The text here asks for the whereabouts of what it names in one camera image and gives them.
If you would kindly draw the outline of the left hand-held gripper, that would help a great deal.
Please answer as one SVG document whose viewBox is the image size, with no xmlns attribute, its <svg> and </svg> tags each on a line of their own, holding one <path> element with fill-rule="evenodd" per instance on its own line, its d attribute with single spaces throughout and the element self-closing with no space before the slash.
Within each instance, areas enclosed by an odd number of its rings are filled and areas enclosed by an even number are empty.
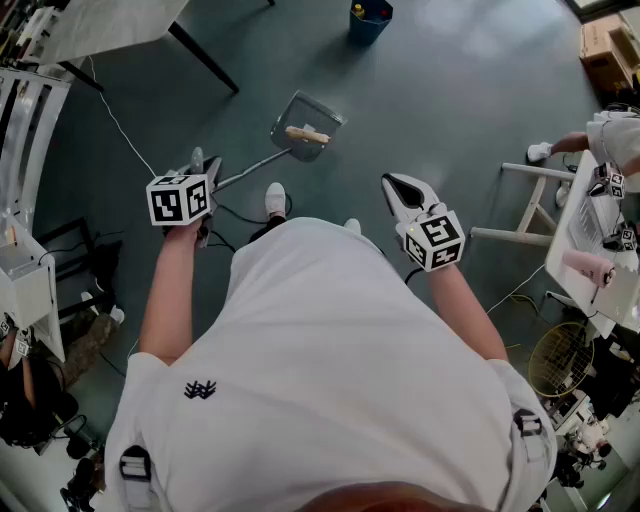
<svg viewBox="0 0 640 512">
<path fill-rule="evenodd" d="M 151 224 L 167 236 L 174 228 L 200 221 L 196 245 L 206 247 L 214 211 L 211 193 L 218 188 L 222 163 L 220 156 L 204 158 L 196 147 L 191 155 L 192 174 L 173 172 L 154 178 L 146 187 Z"/>
</svg>

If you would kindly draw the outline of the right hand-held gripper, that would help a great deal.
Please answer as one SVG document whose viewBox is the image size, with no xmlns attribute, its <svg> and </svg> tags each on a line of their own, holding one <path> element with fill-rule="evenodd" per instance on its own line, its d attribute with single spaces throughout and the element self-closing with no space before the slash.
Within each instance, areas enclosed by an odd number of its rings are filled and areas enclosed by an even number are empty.
<svg viewBox="0 0 640 512">
<path fill-rule="evenodd" d="M 385 173 L 381 186 L 396 220 L 401 248 L 422 270 L 432 272 L 460 261 L 465 235 L 453 210 L 439 202 L 424 181 L 405 174 Z"/>
</svg>

